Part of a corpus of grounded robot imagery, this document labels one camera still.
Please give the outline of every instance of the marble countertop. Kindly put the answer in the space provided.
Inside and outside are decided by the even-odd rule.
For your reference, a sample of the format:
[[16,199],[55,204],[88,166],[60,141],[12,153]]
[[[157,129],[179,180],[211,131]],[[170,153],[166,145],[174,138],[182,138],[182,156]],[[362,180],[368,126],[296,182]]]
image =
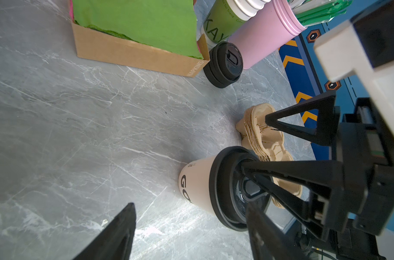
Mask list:
[[[197,1],[199,26],[213,1]],[[0,259],[70,260],[129,202],[135,259],[252,259],[247,232],[185,200],[188,162],[240,144],[252,105],[295,104],[278,53],[225,89],[76,57],[66,0],[0,0]],[[300,116],[288,122],[301,124]],[[286,135],[296,160],[308,142]],[[281,228],[290,221],[274,205]]]

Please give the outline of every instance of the stack of cups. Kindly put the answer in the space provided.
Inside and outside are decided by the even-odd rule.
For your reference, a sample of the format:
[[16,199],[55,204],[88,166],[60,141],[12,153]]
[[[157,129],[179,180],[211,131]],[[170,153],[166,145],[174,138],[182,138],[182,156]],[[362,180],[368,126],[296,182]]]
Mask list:
[[201,28],[213,48],[225,41],[271,0],[216,0]]
[[246,206],[254,201],[265,211],[271,196],[244,176],[243,162],[259,161],[240,146],[187,164],[178,178],[181,194],[191,203],[217,216],[223,225],[245,231]]

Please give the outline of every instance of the hexagon symbol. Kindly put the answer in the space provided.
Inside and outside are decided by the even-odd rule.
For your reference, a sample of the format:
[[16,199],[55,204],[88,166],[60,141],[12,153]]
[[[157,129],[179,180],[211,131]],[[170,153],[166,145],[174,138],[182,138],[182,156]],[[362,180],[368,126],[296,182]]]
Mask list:
[[320,36],[321,36],[320,29],[312,30],[312,31],[308,34],[308,36],[307,36],[307,42],[308,42],[308,43],[313,43],[313,42],[315,42],[316,39],[317,39],[318,37],[320,37]]
[[340,81],[337,82],[330,82],[327,81],[324,85],[326,87],[326,90],[338,90],[341,87]]

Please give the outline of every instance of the white coffee cup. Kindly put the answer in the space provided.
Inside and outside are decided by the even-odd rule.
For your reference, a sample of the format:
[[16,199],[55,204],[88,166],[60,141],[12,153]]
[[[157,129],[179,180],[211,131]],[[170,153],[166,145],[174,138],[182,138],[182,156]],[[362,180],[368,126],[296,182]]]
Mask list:
[[[241,184],[247,183],[247,180],[243,181],[240,163],[258,160],[243,147],[228,147],[216,156],[187,164],[178,178],[179,190],[189,202],[217,216],[225,226],[236,231],[245,231],[245,206],[249,200],[245,199],[245,195],[236,194],[239,187],[243,187]],[[260,198],[257,203],[266,210],[270,196],[263,191],[259,194],[261,195],[257,196]]]

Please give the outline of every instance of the black cup lid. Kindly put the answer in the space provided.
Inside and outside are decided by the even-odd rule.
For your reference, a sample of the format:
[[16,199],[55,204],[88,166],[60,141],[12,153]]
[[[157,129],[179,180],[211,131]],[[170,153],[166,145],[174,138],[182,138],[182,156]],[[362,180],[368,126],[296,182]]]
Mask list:
[[240,51],[230,42],[221,44],[217,50],[217,62],[228,79],[235,79],[243,71],[243,60]]
[[[241,172],[241,163],[247,160],[258,159],[243,147],[227,147],[216,156],[210,170],[209,193],[213,210],[223,225],[236,231],[247,230],[245,212],[248,200],[242,194],[247,178]],[[265,210],[270,200],[269,194],[260,195],[256,204]]]
[[204,67],[207,79],[218,88],[236,82],[243,70],[240,51],[229,42],[221,42],[210,50],[210,62]]

